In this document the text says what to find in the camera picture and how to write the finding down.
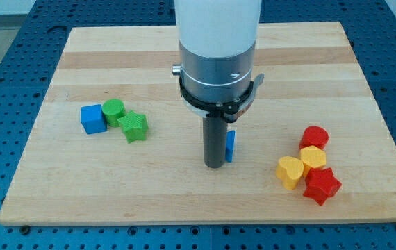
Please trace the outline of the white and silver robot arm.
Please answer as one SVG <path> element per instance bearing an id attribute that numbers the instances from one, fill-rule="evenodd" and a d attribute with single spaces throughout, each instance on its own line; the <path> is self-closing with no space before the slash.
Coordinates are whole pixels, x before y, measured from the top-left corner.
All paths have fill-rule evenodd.
<path id="1" fill-rule="evenodd" d="M 187 107 L 203 118 L 235 122 L 252 104 L 263 76 L 253 71 L 261 0 L 175 0 Z"/>

